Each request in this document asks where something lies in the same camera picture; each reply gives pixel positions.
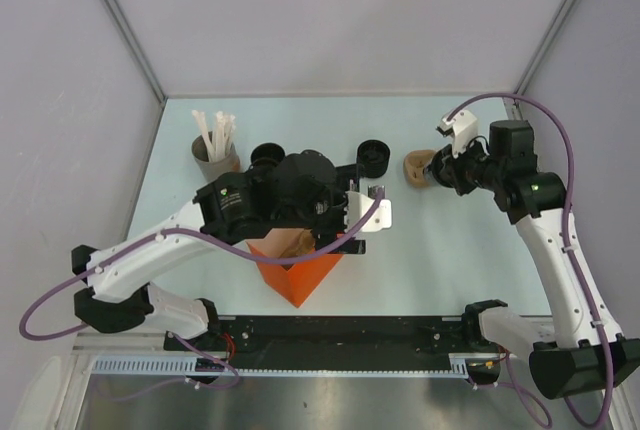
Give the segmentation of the black smooth coffee cup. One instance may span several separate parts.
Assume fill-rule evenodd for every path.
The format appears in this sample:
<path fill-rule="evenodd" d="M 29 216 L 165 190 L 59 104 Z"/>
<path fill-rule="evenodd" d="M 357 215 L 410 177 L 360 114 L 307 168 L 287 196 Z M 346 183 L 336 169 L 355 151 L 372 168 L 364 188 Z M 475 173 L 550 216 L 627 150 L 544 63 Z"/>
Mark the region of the black smooth coffee cup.
<path fill-rule="evenodd" d="M 284 157 L 285 151 L 280 145 L 273 142 L 267 142 L 254 148 L 250 155 L 250 162 L 252 165 L 260 165 L 265 162 L 278 165 Z"/>

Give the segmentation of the black ribbed coffee cup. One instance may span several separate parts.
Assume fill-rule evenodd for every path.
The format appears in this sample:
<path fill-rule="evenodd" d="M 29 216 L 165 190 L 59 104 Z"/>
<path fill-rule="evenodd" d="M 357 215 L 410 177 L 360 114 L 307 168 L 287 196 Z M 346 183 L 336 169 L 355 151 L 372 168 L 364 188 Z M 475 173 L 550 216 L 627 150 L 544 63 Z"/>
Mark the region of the black ribbed coffee cup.
<path fill-rule="evenodd" d="M 363 176 L 370 179 L 382 177 L 389 165 L 390 149 L 380 140 L 366 140 L 356 151 L 356 162 L 363 168 Z"/>

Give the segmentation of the orange paper bag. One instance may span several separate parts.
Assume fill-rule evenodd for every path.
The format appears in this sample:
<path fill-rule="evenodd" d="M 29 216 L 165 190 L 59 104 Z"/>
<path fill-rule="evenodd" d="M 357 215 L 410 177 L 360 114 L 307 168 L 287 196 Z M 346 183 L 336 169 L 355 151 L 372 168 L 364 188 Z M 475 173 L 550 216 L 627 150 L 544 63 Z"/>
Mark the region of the orange paper bag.
<path fill-rule="evenodd" d="M 246 244 L 254 256 L 285 259 L 281 258 L 282 252 L 303 231 L 305 230 L 273 229 L 263 239 L 247 240 Z M 328 254 L 301 263 L 257 263 L 257 266 L 264 282 L 299 308 L 341 259 L 340 254 Z"/>

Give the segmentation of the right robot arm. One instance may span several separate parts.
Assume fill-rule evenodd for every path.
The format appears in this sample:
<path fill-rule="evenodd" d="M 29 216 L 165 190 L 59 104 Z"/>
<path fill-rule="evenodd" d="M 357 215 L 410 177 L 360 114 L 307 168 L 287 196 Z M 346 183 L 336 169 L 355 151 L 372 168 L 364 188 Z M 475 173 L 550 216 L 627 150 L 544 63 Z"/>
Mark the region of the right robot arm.
<path fill-rule="evenodd" d="M 486 144 L 471 114 L 443 118 L 438 130 L 452 141 L 435 153 L 426 180 L 460 196 L 476 189 L 492 192 L 534 261 L 553 319 L 547 333 L 498 300 L 470 304 L 465 309 L 470 320 L 461 326 L 463 343 L 473 351 L 500 345 L 527 361 L 548 399 L 618 387 L 639 366 L 639 341 L 624 336 L 597 291 L 586 296 L 581 288 L 575 263 L 584 281 L 593 279 L 574 219 L 563 213 L 567 191 L 557 174 L 539 171 L 530 124 L 496 121 Z"/>

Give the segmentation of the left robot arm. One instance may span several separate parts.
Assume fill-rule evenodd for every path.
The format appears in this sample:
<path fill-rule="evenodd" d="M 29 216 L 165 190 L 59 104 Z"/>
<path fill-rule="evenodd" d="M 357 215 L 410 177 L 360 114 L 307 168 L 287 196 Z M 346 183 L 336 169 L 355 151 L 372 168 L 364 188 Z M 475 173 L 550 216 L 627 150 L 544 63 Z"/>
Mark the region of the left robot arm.
<path fill-rule="evenodd" d="M 76 247 L 73 271 L 86 286 L 74 295 L 74 313 L 103 334 L 147 324 L 210 349 L 221 337 L 213 303 L 171 294 L 154 279 L 210 249 L 280 266 L 364 253 L 357 234 L 389 229 L 392 206 L 382 190 L 374 197 L 360 192 L 362 172 L 358 163 L 335 166 L 315 150 L 287 154 L 276 144 L 263 144 L 248 170 L 220 175 L 138 237 L 105 250 Z M 307 230 L 314 245 L 288 258 L 237 246 L 273 230 Z"/>

